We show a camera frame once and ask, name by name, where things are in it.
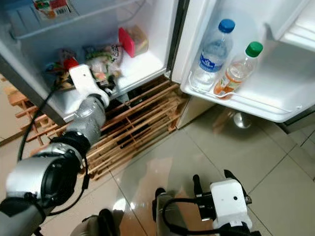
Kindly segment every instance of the wooden rack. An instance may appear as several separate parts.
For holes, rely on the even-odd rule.
[[[27,116],[29,123],[21,127],[21,134],[29,126],[34,113],[37,111],[37,107],[32,104],[27,97],[25,97],[21,92],[19,92],[14,86],[8,86],[4,88],[4,92],[7,94],[8,101],[11,106],[18,106],[22,110],[15,114],[16,118],[22,118]],[[44,146],[42,136],[47,133],[48,127],[57,127],[57,125],[45,114],[42,114],[35,120],[35,124],[32,127],[31,137],[27,139],[27,142],[30,142],[34,139],[37,139],[41,146]]]
[[[106,109],[107,121],[101,128],[101,138],[87,153],[91,178],[99,179],[174,131],[187,101],[178,92],[178,84],[159,77],[128,93],[128,102],[111,101]],[[20,113],[29,114],[36,109],[29,107]],[[42,135],[48,138],[60,136],[67,126],[60,127],[48,121],[45,129],[36,132],[27,142]]]

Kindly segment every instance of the snack package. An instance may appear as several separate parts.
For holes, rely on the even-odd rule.
[[[90,67],[97,82],[108,85],[109,76],[121,76],[119,65],[123,58],[123,49],[120,45],[85,46],[86,64]]]
[[[46,65],[45,73],[54,75],[56,84],[61,89],[73,89],[74,84],[69,74],[69,69],[79,65],[76,60],[76,53],[70,49],[59,49],[59,61],[51,62]]]
[[[119,42],[131,58],[145,53],[149,48],[146,35],[137,25],[126,29],[119,28],[118,35]]]
[[[42,20],[70,13],[66,0],[33,0],[33,3]]]

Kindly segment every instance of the green bottle cap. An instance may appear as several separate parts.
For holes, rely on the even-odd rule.
[[[255,58],[257,57],[261,51],[263,49],[263,46],[261,43],[259,42],[251,42],[248,46],[247,46],[247,49],[245,50],[245,53],[252,57],[252,58]]]

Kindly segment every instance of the plastic bottle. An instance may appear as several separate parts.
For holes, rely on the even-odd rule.
[[[225,74],[217,82],[214,88],[214,94],[222,96],[228,92],[235,91],[241,83],[247,79],[255,70],[257,65],[257,56],[262,51],[263,46],[259,42],[251,42],[245,50],[245,55],[236,56]],[[227,95],[221,99],[229,99],[232,95]]]
[[[230,33],[234,27],[235,23],[232,20],[221,20],[219,30],[204,43],[199,65],[194,69],[190,78],[190,85],[193,89],[209,92],[232,49],[233,42]]]

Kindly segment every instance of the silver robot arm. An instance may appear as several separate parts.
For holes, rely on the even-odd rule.
[[[0,236],[30,236],[54,207],[64,204],[74,192],[87,151],[100,137],[109,97],[97,87],[86,65],[72,68],[70,75],[85,99],[65,133],[18,162],[8,176],[6,199],[0,204]],[[82,188],[88,181],[85,178]]]

